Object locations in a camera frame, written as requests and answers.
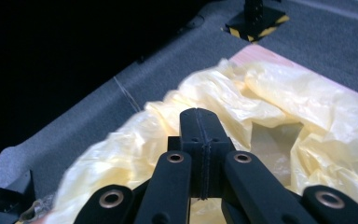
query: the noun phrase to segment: translucent plastic bag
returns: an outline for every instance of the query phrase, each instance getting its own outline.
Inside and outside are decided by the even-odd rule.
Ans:
[[[150,178],[168,136],[179,134],[179,114],[191,107],[216,113],[236,149],[251,150],[288,189],[301,194],[324,184],[358,202],[358,93],[306,69],[222,60],[80,156],[62,179],[47,223],[73,223],[106,185],[134,189]],[[255,134],[266,140],[259,139],[259,149],[252,146]],[[194,201],[190,222],[225,223],[219,200]]]

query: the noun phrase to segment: gray carpet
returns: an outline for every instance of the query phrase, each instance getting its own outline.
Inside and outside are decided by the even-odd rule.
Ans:
[[[358,1],[264,3],[285,11],[290,21],[259,45],[358,91]],[[195,24],[184,27],[143,63],[112,74],[111,80],[39,133],[6,148],[0,155],[0,187],[32,170],[36,198],[55,192],[65,170],[84,150],[104,140],[146,102],[162,100],[192,72],[215,66],[249,45],[221,30],[242,5],[241,0],[208,4]]]

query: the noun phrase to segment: crumpled plastic bag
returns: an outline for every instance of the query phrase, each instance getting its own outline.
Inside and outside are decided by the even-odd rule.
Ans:
[[[65,173],[47,223],[73,223],[101,187],[134,189],[150,178],[159,155],[167,150],[168,136],[179,135],[179,114],[191,107],[213,111],[237,150],[254,150],[255,125],[284,130],[301,123],[287,151],[290,158],[283,153],[267,167],[278,179],[289,174],[289,181],[282,183],[298,194],[323,184],[358,202],[358,93],[306,69],[222,60],[188,76],[163,101],[146,104],[144,111],[81,155]],[[287,169],[275,170],[281,159]],[[190,222],[225,223],[219,200],[193,201]]]

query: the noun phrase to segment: gray fabric surface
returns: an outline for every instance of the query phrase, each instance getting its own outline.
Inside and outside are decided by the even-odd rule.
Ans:
[[[259,45],[358,91],[358,2],[352,0],[264,1],[290,17]],[[62,175],[89,146],[104,140],[146,102],[162,100],[192,72],[215,66],[249,45],[221,30],[242,11],[243,1],[212,2],[201,26],[184,28],[170,43],[134,62],[24,143],[0,155],[0,187],[34,172],[36,198],[57,190]],[[336,13],[328,8],[339,8]]]

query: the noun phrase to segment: black and yellow hazard tape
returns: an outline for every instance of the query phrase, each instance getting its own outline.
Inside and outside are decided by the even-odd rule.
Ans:
[[[273,33],[286,21],[289,21],[289,17],[284,12],[264,7],[262,21],[258,23],[246,21],[242,12],[231,19],[224,30],[238,38],[257,43],[263,37]]]

